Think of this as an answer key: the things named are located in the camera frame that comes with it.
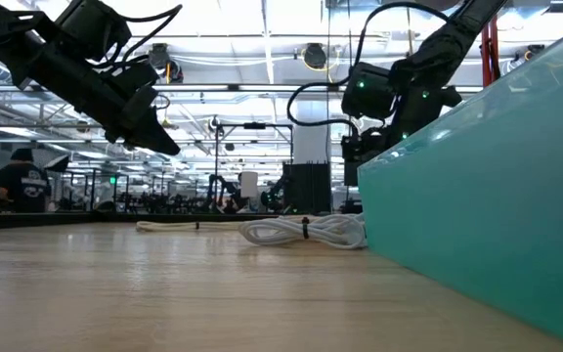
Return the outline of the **black hanging panel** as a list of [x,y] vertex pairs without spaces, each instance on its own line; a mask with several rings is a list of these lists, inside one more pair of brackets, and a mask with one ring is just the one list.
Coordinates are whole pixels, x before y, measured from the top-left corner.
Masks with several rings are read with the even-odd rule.
[[345,162],[344,163],[344,185],[356,187],[358,185],[358,168],[361,164],[359,162]]

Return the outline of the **black cabinet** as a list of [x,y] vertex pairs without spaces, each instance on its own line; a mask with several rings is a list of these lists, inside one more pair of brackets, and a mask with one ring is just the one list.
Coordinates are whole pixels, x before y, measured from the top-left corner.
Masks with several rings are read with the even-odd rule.
[[285,164],[283,203],[291,212],[331,211],[331,174],[328,163]]

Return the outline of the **teal translucent plastic bin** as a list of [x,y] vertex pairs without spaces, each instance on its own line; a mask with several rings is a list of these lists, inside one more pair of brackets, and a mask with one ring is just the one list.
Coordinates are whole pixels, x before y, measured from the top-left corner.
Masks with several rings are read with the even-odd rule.
[[359,170],[369,248],[563,338],[563,38]]

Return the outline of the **white building column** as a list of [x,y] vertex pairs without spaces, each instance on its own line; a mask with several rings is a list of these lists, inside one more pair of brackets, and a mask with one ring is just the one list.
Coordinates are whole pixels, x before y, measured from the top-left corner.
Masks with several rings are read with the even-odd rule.
[[[328,118],[325,101],[299,101],[294,117],[303,122],[318,122]],[[298,164],[328,163],[329,126],[305,127],[296,125],[293,158]]]

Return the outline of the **person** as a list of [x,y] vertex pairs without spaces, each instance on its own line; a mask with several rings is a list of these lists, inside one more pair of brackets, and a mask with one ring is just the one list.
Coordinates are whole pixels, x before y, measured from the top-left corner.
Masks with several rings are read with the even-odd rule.
[[51,196],[45,170],[34,164],[32,149],[17,149],[0,170],[0,199],[15,213],[44,213]]

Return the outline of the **white cable bundle black tie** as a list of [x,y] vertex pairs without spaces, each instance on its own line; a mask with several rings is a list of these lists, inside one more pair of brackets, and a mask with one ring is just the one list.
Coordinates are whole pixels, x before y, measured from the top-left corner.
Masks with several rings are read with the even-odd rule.
[[238,231],[248,242],[261,246],[298,241],[320,242],[343,250],[368,246],[363,213],[266,218],[244,222]]

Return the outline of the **red metal pole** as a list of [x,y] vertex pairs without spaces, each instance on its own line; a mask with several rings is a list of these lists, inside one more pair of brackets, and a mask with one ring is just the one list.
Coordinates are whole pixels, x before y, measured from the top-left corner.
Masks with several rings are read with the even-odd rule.
[[501,76],[498,53],[498,18],[493,17],[481,32],[481,60],[483,86],[487,87]]

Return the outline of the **long ceiling light bar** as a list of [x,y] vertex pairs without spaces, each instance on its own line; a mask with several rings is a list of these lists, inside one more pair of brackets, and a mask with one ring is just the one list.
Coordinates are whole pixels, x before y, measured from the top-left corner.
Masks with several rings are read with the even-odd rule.
[[[182,85],[155,85],[152,88],[158,92],[247,92],[247,93],[293,93],[300,86],[289,84],[182,84]],[[333,92],[343,92],[346,85],[334,88],[327,87],[309,87],[306,91],[310,92],[324,92],[325,89]],[[480,92],[483,87],[481,86],[456,86],[455,89],[458,93],[475,94]],[[0,85],[0,93],[2,92],[25,92],[25,93],[46,93],[49,92],[46,88],[40,85],[29,85],[25,89],[20,90],[13,85]]]

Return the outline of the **black metal frame stand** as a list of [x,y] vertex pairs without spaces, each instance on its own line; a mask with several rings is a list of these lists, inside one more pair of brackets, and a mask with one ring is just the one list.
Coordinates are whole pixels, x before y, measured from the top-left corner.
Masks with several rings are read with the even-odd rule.
[[[266,122],[245,122],[245,123],[217,123],[215,132],[214,132],[214,173],[212,176],[214,178],[218,177],[218,167],[219,167],[219,145],[221,142],[220,139],[220,130],[228,127],[229,131],[224,133],[225,137],[229,137],[232,132],[236,128],[241,128],[245,130],[264,130],[267,128],[272,128],[277,131],[282,138],[290,145],[290,154],[289,160],[290,162],[294,161],[293,153],[294,153],[294,131],[293,126],[291,124],[280,124],[280,123],[266,123]],[[282,128],[287,128],[289,130],[290,137],[286,138],[285,135],[281,132]]]

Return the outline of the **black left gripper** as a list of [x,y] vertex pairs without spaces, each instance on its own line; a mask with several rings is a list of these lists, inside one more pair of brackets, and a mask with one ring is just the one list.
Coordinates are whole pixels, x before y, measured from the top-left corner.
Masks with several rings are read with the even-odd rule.
[[88,94],[83,111],[110,134],[133,147],[168,155],[180,152],[151,107],[157,96],[152,89],[157,74],[148,63],[124,67],[117,75],[86,66],[83,77]]

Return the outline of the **white sign board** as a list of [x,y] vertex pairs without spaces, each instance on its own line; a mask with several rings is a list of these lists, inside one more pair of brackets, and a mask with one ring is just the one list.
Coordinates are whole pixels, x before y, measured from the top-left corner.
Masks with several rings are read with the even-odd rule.
[[243,198],[256,198],[258,196],[258,173],[243,171],[239,174],[240,194]]

